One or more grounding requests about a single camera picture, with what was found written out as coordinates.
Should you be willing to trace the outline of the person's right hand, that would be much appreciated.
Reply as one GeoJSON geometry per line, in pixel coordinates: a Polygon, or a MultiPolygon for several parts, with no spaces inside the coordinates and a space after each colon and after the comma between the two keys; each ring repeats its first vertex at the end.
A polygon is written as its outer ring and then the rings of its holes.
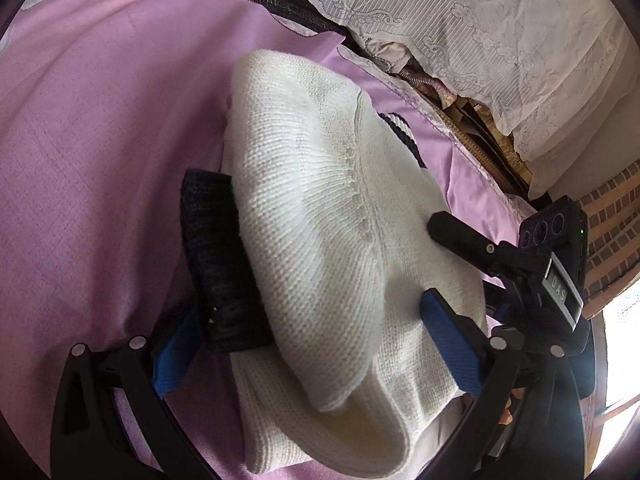
{"type": "MultiPolygon", "coordinates": [[[[504,404],[504,408],[502,410],[502,413],[500,415],[498,424],[501,426],[508,426],[510,425],[510,423],[513,420],[513,414],[512,414],[512,402],[514,399],[518,399],[520,397],[520,394],[516,391],[513,390],[508,398],[506,399],[506,404],[504,404]]],[[[462,405],[463,405],[463,411],[467,411],[471,408],[471,406],[475,403],[475,399],[469,394],[469,393],[465,393],[462,396],[462,405]]]]}

